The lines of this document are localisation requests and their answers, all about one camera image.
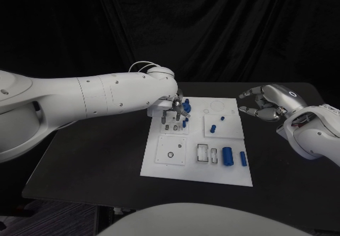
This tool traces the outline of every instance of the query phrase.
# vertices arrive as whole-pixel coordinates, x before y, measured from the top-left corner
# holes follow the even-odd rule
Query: robotic hand
[[[147,109],[188,116],[174,73],[164,67],[79,78],[36,79],[0,71],[0,162],[30,150],[75,121]]]
[[[242,106],[239,110],[263,121],[283,117],[276,133],[295,152],[309,160],[325,156],[340,166],[340,110],[327,104],[308,107],[298,94],[275,84],[252,88],[239,98],[250,95],[259,109]]]

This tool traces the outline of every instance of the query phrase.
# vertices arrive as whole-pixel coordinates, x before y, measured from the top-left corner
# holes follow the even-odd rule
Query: white board
[[[249,165],[245,167],[242,166],[239,156],[239,152],[242,151],[246,154],[246,148],[236,99],[206,97],[186,98],[188,98],[191,106],[191,117],[188,118],[186,128],[181,127],[184,117],[181,116],[180,121],[175,121],[173,118],[175,117],[175,112],[167,113],[167,124],[171,127],[174,125],[180,126],[177,133],[165,130],[164,125],[161,124],[161,118],[152,118],[139,175],[147,177],[252,186]],[[213,136],[213,133],[207,134],[211,127],[210,122],[217,122],[220,116],[224,116],[224,122],[219,123],[216,126],[216,136]],[[222,130],[229,130],[227,135],[222,135]],[[174,142],[162,142],[161,149],[158,149],[158,143],[160,140],[162,140],[160,139],[161,137],[177,137],[178,139]],[[171,158],[167,157],[167,153],[171,152],[171,150],[178,150],[175,146],[178,145],[177,141],[180,138],[184,139],[183,142],[186,143],[184,165],[177,161],[170,160],[175,153],[173,153]],[[207,162],[197,160],[197,144],[207,145]],[[223,165],[223,147],[232,148],[233,166]],[[164,158],[161,163],[157,161],[160,155]],[[181,162],[183,154],[178,155],[178,160]]]

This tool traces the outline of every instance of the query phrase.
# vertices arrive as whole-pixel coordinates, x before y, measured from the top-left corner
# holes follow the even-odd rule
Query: blue screw
[[[210,129],[210,133],[214,133],[214,130],[216,130],[216,125],[213,124],[211,129]]]

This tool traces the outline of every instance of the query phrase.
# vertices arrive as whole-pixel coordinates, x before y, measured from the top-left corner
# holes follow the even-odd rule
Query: white rounded surface
[[[154,206],[121,219],[99,236],[307,236],[247,212],[194,203]]]
[[[220,101],[214,101],[210,104],[210,108],[216,111],[216,112],[222,112],[224,110],[224,104]]]

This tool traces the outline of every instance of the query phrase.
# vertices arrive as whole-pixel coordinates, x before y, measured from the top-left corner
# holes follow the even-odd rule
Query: blue object
[[[222,152],[223,152],[223,165],[232,166],[233,165],[232,148],[223,147]]]
[[[239,155],[240,155],[242,166],[246,166],[246,155],[245,155],[245,152],[242,151],[239,153]]]
[[[191,106],[188,103],[183,103],[183,108],[184,108],[184,111],[188,113],[191,111]]]
[[[213,124],[211,129],[210,129],[210,133],[214,133],[214,130],[216,130],[216,125]]]

